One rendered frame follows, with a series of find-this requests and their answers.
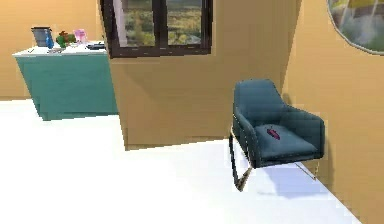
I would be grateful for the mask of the teal kitchen counter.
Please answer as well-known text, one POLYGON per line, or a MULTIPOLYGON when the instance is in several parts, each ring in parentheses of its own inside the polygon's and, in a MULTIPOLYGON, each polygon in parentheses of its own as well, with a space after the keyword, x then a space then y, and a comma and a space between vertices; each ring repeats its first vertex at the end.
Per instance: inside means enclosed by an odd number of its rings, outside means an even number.
POLYGON ((106 50, 35 46, 14 58, 43 120, 118 113, 106 50))

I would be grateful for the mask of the small maroon object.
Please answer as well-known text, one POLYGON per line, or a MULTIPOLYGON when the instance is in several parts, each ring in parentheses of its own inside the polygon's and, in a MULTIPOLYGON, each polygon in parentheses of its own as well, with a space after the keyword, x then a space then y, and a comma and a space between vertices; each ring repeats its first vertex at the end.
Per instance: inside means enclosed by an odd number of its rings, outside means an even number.
POLYGON ((272 126, 270 126, 267 129, 267 134, 270 135, 271 137, 273 137, 276 140, 280 140, 280 135, 277 133, 277 131, 272 126))

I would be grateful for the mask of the black framed window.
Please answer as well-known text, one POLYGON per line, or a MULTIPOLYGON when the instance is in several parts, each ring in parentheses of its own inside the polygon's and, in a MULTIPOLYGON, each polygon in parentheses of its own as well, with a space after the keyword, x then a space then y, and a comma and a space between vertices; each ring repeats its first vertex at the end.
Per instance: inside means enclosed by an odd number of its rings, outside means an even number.
POLYGON ((208 55, 213 0, 98 0, 111 58, 208 55))

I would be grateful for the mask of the pink translucent container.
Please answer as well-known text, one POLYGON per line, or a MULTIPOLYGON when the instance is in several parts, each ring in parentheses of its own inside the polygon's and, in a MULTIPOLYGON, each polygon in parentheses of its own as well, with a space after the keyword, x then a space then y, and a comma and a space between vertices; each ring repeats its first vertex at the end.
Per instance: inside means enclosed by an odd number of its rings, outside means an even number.
POLYGON ((78 43, 85 44, 87 42, 87 35, 84 29, 76 29, 73 33, 78 43))

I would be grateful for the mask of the grey blue box container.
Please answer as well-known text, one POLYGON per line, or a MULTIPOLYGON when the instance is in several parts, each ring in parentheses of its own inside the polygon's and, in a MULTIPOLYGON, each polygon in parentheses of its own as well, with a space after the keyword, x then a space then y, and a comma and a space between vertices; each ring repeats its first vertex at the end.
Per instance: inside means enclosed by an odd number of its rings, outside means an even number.
POLYGON ((51 35, 50 27, 32 27, 31 32, 34 35, 38 47, 48 47, 52 49, 54 41, 51 35))

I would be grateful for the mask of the round framed wall picture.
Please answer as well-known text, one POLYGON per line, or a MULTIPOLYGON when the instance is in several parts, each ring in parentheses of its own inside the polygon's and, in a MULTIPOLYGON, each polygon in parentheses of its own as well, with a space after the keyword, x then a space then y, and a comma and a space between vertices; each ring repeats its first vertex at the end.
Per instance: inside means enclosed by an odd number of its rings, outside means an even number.
POLYGON ((335 30, 348 44, 384 56, 384 0, 326 0, 335 30))

